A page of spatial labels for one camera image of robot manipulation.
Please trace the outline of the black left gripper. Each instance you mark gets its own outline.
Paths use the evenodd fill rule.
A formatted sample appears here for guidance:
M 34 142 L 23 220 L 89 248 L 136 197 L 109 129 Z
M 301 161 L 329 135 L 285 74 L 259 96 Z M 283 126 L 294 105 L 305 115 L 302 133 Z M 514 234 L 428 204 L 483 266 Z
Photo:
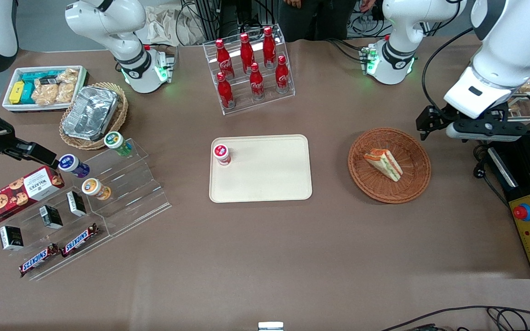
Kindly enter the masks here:
M 434 131 L 449 126 L 450 138 L 520 138 L 528 134 L 528 128 L 522 122 L 508 120 L 507 103 L 501 103 L 487 109 L 477 119 L 460 114 L 459 119 L 451 123 L 433 106 L 426 106 L 415 120 L 421 141 L 425 141 Z

